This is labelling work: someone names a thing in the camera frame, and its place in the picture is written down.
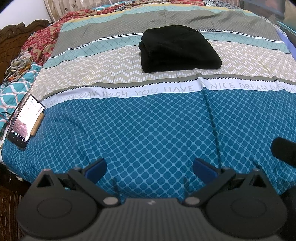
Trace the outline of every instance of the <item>blue diamond pattern fabric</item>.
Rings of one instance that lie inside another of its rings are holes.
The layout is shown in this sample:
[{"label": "blue diamond pattern fabric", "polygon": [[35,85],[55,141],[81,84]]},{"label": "blue diamond pattern fabric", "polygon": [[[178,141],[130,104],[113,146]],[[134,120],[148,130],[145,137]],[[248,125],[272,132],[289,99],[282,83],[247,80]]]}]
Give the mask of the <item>blue diamond pattern fabric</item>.
[{"label": "blue diamond pattern fabric", "polygon": [[43,168],[56,173],[97,158],[107,173],[97,183],[126,197],[185,198],[203,187],[192,162],[241,173],[261,168],[280,194],[296,170],[271,155],[272,140],[296,141],[296,95],[284,90],[163,93],[144,97],[77,99],[45,110],[27,149],[4,142],[8,167],[33,181]]}]

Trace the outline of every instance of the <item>wall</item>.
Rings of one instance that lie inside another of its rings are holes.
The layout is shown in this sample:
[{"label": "wall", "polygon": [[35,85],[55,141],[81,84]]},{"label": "wall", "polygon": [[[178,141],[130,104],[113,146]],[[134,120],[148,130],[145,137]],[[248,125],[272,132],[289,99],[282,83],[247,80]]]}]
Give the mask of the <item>wall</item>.
[{"label": "wall", "polygon": [[52,22],[43,0],[14,0],[0,13],[0,29],[22,22],[28,26],[37,19]]}]

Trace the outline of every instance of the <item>wooden headboard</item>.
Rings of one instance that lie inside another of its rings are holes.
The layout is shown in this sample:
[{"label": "wooden headboard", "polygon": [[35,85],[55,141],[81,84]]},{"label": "wooden headboard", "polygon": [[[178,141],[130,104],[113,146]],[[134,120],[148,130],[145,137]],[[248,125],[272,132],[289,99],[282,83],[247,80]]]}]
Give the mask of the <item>wooden headboard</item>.
[{"label": "wooden headboard", "polygon": [[0,30],[0,84],[3,82],[6,69],[10,66],[11,61],[19,55],[30,35],[48,25],[48,20],[35,20],[27,27],[24,23],[20,23],[5,26]]}]

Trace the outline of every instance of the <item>bed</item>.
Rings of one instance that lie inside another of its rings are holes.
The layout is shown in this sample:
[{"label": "bed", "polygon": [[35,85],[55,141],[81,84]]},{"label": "bed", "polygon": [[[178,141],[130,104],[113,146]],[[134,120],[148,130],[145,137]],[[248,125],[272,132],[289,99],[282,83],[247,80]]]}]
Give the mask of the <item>bed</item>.
[{"label": "bed", "polygon": [[[121,3],[64,22],[28,92],[46,106],[45,119],[25,151],[4,140],[7,167],[32,182],[44,168],[65,172],[103,157],[98,185],[121,199],[183,199],[203,186],[195,157],[260,168],[279,194],[293,187],[295,169],[270,144],[296,141],[294,49],[265,19],[208,2]],[[175,24],[200,31],[222,67],[143,73],[142,33]]]}]

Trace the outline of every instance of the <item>smartphone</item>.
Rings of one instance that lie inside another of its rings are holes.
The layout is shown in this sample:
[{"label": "smartphone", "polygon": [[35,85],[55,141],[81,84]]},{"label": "smartphone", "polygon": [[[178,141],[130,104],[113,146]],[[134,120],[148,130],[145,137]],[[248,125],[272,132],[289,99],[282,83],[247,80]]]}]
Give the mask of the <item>smartphone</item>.
[{"label": "smartphone", "polygon": [[33,95],[29,95],[16,118],[14,118],[7,138],[20,149],[27,147],[31,130],[38,118],[43,113],[45,106],[41,104]]}]

